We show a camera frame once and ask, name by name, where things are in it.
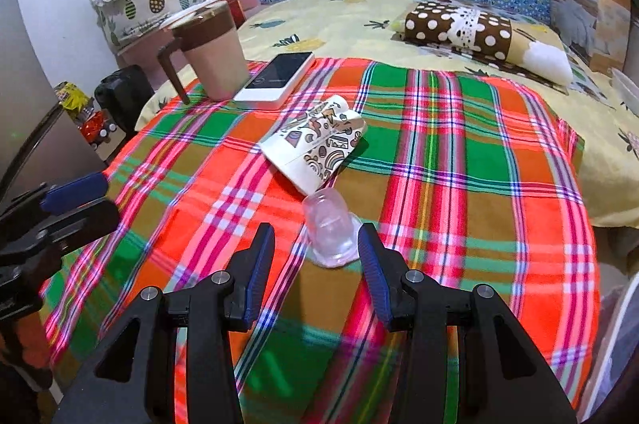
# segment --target polka dot pillow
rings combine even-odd
[[[515,22],[454,0],[428,0],[406,16],[404,40],[415,44],[451,43],[479,52],[489,61],[506,61],[558,85],[573,72],[561,40],[549,27]]]

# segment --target bed sheet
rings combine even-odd
[[[251,64],[252,74],[263,65]],[[215,104],[194,81],[190,105],[174,99],[127,144],[107,170],[118,230],[67,255],[42,292],[62,384],[140,289],[194,285],[269,221],[276,254],[260,317],[231,342],[245,421],[386,422],[402,338],[375,318],[359,262],[327,270],[304,259],[302,196],[257,147],[335,93],[369,125],[333,182],[349,208],[442,284],[492,284],[576,402],[599,303],[592,231],[574,180],[578,136],[515,82],[365,59],[318,59],[278,112]],[[446,422],[454,422],[449,393]]]
[[[562,93],[528,78],[463,56],[401,42],[389,27],[420,0],[286,0],[252,17],[240,30],[250,60],[283,51],[312,50],[330,58],[370,58],[407,68],[507,77],[541,94],[585,141],[579,184],[594,226],[639,228],[639,118],[575,55],[573,72],[589,75],[612,108],[585,93]]]

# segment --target red object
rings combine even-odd
[[[102,111],[98,111],[82,125],[80,132],[87,143],[92,143],[100,135],[100,130],[104,127],[104,121],[104,114],[102,114]]]
[[[235,27],[239,29],[240,26],[246,22],[246,16],[244,16],[242,5],[239,0],[227,0],[227,2],[229,2],[229,8],[231,9],[231,15],[235,21]]]

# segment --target refrigerator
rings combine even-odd
[[[0,212],[43,182],[61,185],[104,168],[59,105],[18,0],[0,0]]]

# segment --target brown pitcher lid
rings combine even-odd
[[[182,39],[182,50],[188,51],[219,38],[231,29],[235,21],[228,2],[222,0],[202,8],[171,25],[175,38]]]

